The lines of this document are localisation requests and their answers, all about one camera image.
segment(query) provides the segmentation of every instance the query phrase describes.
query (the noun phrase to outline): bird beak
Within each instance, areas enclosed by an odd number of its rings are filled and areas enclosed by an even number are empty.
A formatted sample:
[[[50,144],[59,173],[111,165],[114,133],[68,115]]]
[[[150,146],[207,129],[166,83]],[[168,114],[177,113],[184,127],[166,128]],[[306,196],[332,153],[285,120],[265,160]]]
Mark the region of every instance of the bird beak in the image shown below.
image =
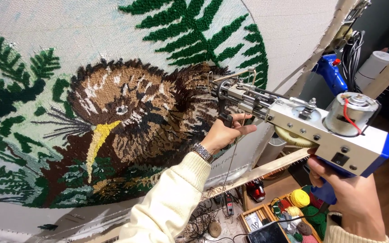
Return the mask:
[[[93,173],[93,163],[97,152],[99,152],[100,147],[105,142],[106,138],[111,133],[111,130],[115,128],[121,121],[115,121],[111,124],[98,124],[94,130],[93,140],[89,145],[88,153],[86,154],[86,168],[88,171],[88,183],[91,183],[92,173]]]

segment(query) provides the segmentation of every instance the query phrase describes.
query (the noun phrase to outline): electric motor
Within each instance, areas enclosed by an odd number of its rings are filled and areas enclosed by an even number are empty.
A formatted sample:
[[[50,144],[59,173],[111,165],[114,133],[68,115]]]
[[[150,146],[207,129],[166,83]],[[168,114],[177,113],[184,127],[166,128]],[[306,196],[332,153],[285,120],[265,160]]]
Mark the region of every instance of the electric motor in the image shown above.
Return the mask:
[[[334,99],[332,109],[324,119],[323,125],[337,135],[356,136],[359,133],[357,127],[363,130],[378,107],[379,105],[374,99],[364,94],[344,92],[338,94]]]

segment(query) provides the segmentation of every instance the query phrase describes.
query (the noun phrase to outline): hand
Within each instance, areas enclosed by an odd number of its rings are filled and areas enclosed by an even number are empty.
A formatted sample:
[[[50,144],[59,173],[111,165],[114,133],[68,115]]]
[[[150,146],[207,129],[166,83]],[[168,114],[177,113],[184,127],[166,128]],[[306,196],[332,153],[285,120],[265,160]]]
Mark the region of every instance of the hand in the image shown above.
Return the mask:
[[[316,149],[308,151],[310,154],[315,152]],[[337,198],[337,207],[343,214],[342,228],[345,231],[371,240],[386,239],[373,174],[368,178],[362,176],[342,178],[316,156],[310,157],[307,163],[311,168],[309,176],[314,186],[322,187],[320,177],[332,185]]]
[[[217,119],[207,136],[201,142],[201,145],[211,154],[216,154],[226,145],[231,144],[235,138],[256,131],[256,125],[241,126],[238,120],[244,119],[244,113],[232,114],[233,128],[226,127],[223,122]]]

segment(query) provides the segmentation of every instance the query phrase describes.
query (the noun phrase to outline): red wire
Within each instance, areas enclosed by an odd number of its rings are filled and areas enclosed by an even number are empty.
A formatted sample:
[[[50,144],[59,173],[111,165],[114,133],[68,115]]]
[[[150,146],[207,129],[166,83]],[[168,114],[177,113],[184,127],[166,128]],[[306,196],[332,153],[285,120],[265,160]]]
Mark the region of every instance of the red wire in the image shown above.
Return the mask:
[[[358,135],[361,135],[362,133],[361,129],[359,129],[358,126],[351,119],[349,119],[348,114],[346,113],[348,109],[348,104],[349,104],[348,98],[344,98],[343,116],[350,124],[352,124],[358,130]]]

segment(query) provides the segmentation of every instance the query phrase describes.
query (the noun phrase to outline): brown yarn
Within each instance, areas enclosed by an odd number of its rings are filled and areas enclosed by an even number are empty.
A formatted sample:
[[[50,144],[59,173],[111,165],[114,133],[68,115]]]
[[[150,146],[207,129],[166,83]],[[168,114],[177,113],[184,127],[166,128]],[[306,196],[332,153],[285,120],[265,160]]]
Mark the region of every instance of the brown yarn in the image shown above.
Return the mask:
[[[214,238],[217,238],[221,234],[221,225],[215,221],[211,222],[210,226],[208,227],[208,233]]]
[[[296,229],[298,230],[298,232],[300,232],[300,234],[302,235],[311,235],[312,234],[312,229],[310,228],[310,226],[304,222],[300,222],[297,226],[296,226]]]

